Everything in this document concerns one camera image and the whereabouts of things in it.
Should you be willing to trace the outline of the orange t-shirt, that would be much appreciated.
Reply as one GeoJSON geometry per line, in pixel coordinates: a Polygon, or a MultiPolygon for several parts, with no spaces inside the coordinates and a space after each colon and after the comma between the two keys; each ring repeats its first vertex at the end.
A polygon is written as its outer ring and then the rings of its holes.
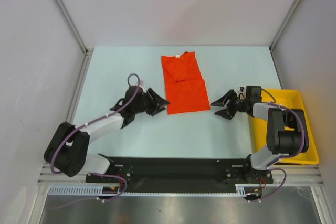
{"type": "Polygon", "coordinates": [[[165,96],[170,102],[169,115],[206,111],[210,109],[205,80],[202,77],[196,52],[162,56],[161,64],[165,96]]]}

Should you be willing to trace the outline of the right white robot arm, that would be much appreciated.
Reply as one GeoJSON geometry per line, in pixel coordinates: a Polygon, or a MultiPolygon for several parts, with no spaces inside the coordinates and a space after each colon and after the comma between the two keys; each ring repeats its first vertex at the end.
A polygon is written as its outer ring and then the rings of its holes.
{"type": "Polygon", "coordinates": [[[262,102],[264,91],[261,86],[241,87],[240,93],[230,89],[211,103],[211,106],[222,107],[215,115],[227,120],[241,112],[266,122],[266,145],[247,157],[249,165],[242,169],[243,179],[249,183],[261,177],[261,170],[270,168],[283,158],[305,153],[309,148],[304,110],[279,105],[272,95],[272,101],[262,102]]]}

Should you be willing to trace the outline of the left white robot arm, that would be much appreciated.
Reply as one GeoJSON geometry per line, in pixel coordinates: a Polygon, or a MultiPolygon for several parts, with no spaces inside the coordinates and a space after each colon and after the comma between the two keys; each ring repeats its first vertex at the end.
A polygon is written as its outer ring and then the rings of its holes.
{"type": "Polygon", "coordinates": [[[44,153],[54,174],[63,173],[74,177],[79,173],[98,174],[105,182],[115,178],[116,169],[112,160],[102,154],[89,154],[89,145],[103,136],[128,126],[139,113],[150,116],[164,111],[170,102],[153,89],[130,86],[124,98],[117,101],[110,112],[81,126],[69,122],[56,129],[44,153]]]}

